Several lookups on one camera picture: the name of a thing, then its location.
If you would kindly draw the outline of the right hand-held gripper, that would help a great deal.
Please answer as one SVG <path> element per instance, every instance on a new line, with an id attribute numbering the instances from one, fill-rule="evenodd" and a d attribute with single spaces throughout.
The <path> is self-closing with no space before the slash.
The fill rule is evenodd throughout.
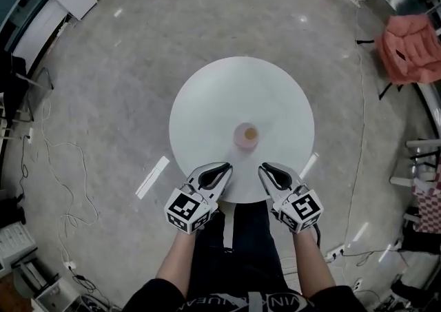
<path id="1" fill-rule="evenodd" d="M 300 176 L 290 167 L 280 163 L 264 162 L 258 167 L 258 177 L 275 203 L 273 212 L 278 221 L 288 226 L 290 232 L 300 233 L 314 226 L 324 208 L 313 189 L 302 184 Z"/>

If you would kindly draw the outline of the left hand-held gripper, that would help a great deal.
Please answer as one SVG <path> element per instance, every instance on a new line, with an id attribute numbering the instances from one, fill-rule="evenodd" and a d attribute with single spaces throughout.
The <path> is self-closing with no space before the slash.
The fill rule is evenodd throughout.
<path id="1" fill-rule="evenodd" d="M 187 182 L 172 192 L 164 209 L 167 221 L 188 235 L 202 229 L 218 209 L 218 199 L 232 174 L 228 162 L 197 167 Z"/>

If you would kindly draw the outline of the small pink corked bottle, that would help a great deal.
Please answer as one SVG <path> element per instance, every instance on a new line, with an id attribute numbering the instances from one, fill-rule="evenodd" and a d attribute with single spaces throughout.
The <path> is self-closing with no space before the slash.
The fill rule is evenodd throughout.
<path id="1" fill-rule="evenodd" d="M 259 141 L 257 127 L 252 123 L 241 123 L 234 130 L 234 144 L 241 149 L 253 149 Z"/>

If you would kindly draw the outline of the person's right forearm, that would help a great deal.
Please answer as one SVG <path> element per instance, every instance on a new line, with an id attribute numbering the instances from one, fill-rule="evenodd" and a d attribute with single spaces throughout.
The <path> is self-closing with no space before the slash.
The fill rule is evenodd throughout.
<path id="1" fill-rule="evenodd" d="M 297 272 L 302 294 L 311 298 L 334 287 L 335 280 L 310 229 L 293 235 Z"/>

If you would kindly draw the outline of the person's left forearm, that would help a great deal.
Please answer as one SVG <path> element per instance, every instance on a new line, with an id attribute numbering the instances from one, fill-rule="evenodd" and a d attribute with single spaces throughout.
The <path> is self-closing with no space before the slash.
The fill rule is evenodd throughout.
<path id="1" fill-rule="evenodd" d="M 156 274 L 156 278 L 173 284 L 184 298 L 187 297 L 189 290 L 195 243 L 195 233 L 178 231 Z"/>

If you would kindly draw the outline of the round white side table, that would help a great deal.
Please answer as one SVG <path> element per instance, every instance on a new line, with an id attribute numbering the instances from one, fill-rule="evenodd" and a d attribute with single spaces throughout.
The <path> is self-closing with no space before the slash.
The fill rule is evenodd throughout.
<path id="1" fill-rule="evenodd" d="M 234 130 L 254 124 L 253 149 L 234 144 Z M 267 199 L 258 177 L 263 162 L 300 173 L 314 146 L 314 116 L 302 88 L 278 66 L 247 56 L 217 60 L 195 72 L 178 92 L 169 124 L 170 144 L 186 176 L 201 165 L 229 162 L 223 195 L 232 203 Z"/>

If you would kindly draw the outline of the person's black trousers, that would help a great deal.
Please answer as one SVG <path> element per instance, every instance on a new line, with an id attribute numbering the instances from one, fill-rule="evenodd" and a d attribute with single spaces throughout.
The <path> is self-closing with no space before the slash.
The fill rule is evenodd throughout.
<path id="1" fill-rule="evenodd" d="M 224 246 L 224 228 L 225 214 L 219 211 L 196 234 L 189 298 L 289 289 L 270 233 L 265 201 L 235 206 L 232 248 Z"/>

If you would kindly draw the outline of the person's black printed shirt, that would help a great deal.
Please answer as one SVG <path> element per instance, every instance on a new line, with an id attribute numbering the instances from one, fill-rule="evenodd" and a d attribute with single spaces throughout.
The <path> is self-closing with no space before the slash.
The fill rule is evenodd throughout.
<path id="1" fill-rule="evenodd" d="M 153 279 L 122 312 L 367 312 L 348 286 L 322 290 L 307 299 L 297 291 L 210 293 L 184 298 L 167 280 Z"/>

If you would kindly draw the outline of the checkered cloth table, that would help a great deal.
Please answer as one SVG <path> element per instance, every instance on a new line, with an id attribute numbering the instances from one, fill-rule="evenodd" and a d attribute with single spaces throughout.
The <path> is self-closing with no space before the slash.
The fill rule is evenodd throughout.
<path id="1" fill-rule="evenodd" d="M 414 167 L 422 165 L 429 167 L 426 172 L 412 172 L 411 178 L 392 176 L 392 185 L 408 187 L 416 197 L 418 214 L 407 216 L 408 221 L 414 222 L 414 229 L 421 233 L 441 234 L 441 138 L 406 141 L 408 149 L 431 148 L 431 152 L 417 153 L 410 157 Z"/>

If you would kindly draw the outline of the white open cabinet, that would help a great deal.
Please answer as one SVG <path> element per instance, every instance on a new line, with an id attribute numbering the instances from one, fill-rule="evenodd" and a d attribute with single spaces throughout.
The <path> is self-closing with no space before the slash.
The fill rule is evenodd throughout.
<path id="1" fill-rule="evenodd" d="M 66 312 L 79 298 L 80 293 L 67 280 L 59 278 L 31 299 L 31 307 L 33 312 Z"/>

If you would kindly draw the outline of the black folding chair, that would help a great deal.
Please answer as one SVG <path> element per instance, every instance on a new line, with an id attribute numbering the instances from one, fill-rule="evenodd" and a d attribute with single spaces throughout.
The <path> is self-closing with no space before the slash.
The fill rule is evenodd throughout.
<path id="1" fill-rule="evenodd" d="M 5 120 L 8 127 L 14 123 L 34 121 L 29 99 L 31 85 L 42 90 L 53 90 L 48 68 L 42 67 L 33 80 L 27 73 L 24 58 L 0 50 L 0 109 L 4 111 L 0 119 Z"/>

